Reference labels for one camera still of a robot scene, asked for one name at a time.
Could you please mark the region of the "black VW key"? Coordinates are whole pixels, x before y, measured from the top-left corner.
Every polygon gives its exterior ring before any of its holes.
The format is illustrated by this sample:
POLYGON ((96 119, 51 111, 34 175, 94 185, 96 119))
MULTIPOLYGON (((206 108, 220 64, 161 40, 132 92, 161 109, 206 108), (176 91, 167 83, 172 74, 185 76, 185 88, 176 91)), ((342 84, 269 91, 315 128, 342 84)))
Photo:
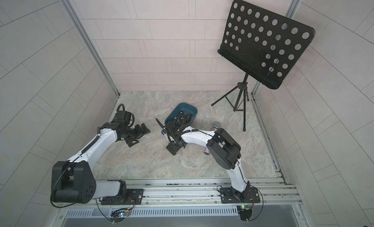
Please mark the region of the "black VW key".
POLYGON ((177 114, 177 118, 184 118, 184 112, 183 112, 183 111, 180 111, 180 112, 177 114))

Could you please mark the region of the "teal plastic storage box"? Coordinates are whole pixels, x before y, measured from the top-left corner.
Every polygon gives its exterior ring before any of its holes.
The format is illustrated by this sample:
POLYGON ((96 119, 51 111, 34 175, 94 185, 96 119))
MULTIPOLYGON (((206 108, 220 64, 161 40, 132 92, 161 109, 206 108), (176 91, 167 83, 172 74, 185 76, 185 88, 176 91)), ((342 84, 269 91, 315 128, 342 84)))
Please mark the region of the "teal plastic storage box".
POLYGON ((179 103, 165 120, 165 124, 176 122, 178 125, 186 124, 190 126, 195 120, 198 110, 195 106, 188 103, 179 103))

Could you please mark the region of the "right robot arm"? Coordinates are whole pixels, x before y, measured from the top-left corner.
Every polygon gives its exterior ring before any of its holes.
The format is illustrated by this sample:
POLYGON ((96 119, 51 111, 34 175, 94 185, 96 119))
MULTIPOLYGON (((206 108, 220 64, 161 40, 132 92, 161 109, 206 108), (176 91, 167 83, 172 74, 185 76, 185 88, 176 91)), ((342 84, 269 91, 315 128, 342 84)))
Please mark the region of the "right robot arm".
POLYGON ((224 197, 232 198, 237 203, 260 202, 257 188, 251 186, 244 175, 241 146, 223 128, 205 131, 188 125, 178 126, 172 122, 163 125, 158 119, 156 121, 169 140, 166 149, 172 155, 176 155, 187 144, 208 148, 217 164, 228 171, 231 180, 231 189, 221 191, 224 197))

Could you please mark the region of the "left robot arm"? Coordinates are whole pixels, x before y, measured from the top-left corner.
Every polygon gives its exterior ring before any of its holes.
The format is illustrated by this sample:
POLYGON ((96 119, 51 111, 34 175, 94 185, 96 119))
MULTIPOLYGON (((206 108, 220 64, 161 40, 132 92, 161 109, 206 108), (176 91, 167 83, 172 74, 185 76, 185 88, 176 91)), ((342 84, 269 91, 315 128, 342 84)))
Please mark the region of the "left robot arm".
POLYGON ((56 207, 86 204, 97 199, 102 205, 139 205, 143 189, 127 189, 124 180, 96 180, 92 168, 103 153, 115 142, 125 141, 129 147, 150 130, 145 124, 135 124, 135 117, 120 104, 111 122, 97 128, 95 137, 66 161, 52 168, 50 202, 56 207))

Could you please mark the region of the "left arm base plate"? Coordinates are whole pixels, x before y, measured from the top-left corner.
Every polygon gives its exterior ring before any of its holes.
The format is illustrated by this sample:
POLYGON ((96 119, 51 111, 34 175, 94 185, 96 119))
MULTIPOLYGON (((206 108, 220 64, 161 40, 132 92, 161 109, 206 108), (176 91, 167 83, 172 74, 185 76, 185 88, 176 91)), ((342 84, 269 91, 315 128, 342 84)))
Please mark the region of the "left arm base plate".
POLYGON ((129 189, 124 193, 120 191, 116 196, 103 197, 99 201, 102 205, 140 205, 143 199, 144 189, 129 189))

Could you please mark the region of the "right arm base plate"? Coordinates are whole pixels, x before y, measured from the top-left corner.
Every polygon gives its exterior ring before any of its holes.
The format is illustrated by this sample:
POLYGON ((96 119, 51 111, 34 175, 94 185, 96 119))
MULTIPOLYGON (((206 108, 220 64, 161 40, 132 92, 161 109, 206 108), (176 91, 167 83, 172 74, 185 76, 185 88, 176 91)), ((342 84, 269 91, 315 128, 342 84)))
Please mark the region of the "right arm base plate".
POLYGON ((223 204, 256 204, 261 202, 258 189, 251 186, 246 187, 243 192, 239 192, 232 187, 220 187, 218 192, 223 204))

